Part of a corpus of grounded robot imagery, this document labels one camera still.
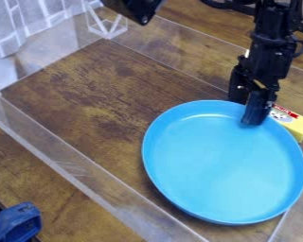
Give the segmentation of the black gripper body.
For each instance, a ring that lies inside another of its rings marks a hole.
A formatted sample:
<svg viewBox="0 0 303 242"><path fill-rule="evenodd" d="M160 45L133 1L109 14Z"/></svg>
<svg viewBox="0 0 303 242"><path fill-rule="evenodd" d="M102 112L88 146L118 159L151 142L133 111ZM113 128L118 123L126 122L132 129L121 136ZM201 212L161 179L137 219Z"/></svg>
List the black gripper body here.
<svg viewBox="0 0 303 242"><path fill-rule="evenodd" d="M237 57L239 62L231 76L237 75L244 78L247 93L259 90L254 80L258 80L268 90L278 92L279 80L287 76L295 58L296 38L292 34L271 38L255 31L250 37L248 54Z"/></svg>

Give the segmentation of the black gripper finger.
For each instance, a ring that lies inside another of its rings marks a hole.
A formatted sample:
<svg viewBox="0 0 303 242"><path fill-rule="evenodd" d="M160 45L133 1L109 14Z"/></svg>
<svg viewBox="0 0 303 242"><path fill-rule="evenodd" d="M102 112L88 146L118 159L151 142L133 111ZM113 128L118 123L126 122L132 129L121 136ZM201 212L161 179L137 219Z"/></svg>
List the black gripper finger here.
<svg viewBox="0 0 303 242"><path fill-rule="evenodd" d="M244 78L232 75L228 82L228 100L239 104L245 104L247 89L244 88Z"/></svg>
<svg viewBox="0 0 303 242"><path fill-rule="evenodd" d="M252 91L245 102L241 123L250 126L259 126L268 116L275 100L276 93L274 91L267 89Z"/></svg>

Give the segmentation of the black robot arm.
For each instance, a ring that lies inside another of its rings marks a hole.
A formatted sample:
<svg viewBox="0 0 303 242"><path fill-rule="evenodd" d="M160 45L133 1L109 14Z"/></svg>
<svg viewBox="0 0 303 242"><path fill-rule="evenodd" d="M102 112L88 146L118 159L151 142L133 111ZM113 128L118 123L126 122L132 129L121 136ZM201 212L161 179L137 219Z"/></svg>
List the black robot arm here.
<svg viewBox="0 0 303 242"><path fill-rule="evenodd" d="M254 17L248 53L237 57L228 83L228 100L244 105L241 123L260 125L272 108L279 80L287 77L291 62L303 54L300 30L303 0L200 0L216 9L233 9Z"/></svg>

